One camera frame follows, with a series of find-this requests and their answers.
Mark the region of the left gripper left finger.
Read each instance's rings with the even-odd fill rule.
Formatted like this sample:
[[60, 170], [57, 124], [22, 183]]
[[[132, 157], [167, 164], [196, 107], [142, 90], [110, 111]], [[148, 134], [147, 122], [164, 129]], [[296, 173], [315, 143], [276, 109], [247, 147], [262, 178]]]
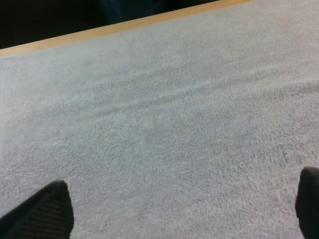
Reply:
[[53, 181], [0, 218], [2, 239], [68, 239], [74, 214], [67, 183]]

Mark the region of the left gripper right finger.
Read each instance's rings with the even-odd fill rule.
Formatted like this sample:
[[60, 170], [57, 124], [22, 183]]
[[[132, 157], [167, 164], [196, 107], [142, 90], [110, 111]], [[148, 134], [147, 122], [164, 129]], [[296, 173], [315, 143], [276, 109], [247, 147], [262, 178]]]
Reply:
[[295, 202], [300, 230], [306, 239], [319, 237], [319, 169], [305, 167], [301, 170]]

